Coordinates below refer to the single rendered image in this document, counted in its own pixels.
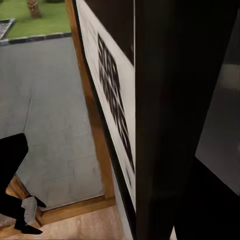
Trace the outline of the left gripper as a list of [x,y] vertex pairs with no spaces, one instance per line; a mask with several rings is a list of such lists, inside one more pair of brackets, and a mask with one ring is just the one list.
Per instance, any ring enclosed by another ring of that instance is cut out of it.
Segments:
[[[44,204],[41,200],[39,200],[36,196],[35,199],[37,200],[37,206],[46,208],[46,204]],[[31,225],[28,225],[25,221],[25,211],[26,209],[21,207],[23,200],[20,200],[19,198],[13,196],[12,202],[9,206],[9,208],[4,212],[3,214],[5,216],[11,217],[13,219],[16,219],[15,222],[15,229],[22,231],[22,234],[33,234],[33,235],[40,235],[43,233],[41,230],[32,227]]]

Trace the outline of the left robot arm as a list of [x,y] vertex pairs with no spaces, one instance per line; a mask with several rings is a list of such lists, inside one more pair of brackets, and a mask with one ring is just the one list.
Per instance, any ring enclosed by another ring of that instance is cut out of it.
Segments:
[[40,235],[43,233],[31,226],[36,219],[37,206],[47,207],[36,196],[29,196],[20,200],[15,196],[6,194],[6,191],[0,196],[0,214],[16,219],[14,228],[22,231],[22,234]]

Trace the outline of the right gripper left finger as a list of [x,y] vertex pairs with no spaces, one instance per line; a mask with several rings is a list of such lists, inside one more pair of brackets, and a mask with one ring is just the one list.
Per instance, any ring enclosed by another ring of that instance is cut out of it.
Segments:
[[29,151],[24,133],[0,140],[0,196],[2,196]]

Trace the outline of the poster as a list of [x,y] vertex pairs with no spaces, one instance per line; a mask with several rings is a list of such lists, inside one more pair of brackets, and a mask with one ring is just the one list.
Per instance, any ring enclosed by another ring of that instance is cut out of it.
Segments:
[[72,0],[133,240],[170,240],[240,0]]

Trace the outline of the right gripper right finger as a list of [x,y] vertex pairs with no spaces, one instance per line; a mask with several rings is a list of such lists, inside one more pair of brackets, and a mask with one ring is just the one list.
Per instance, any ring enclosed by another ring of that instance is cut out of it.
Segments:
[[240,240],[240,197],[196,156],[173,225],[177,240]]

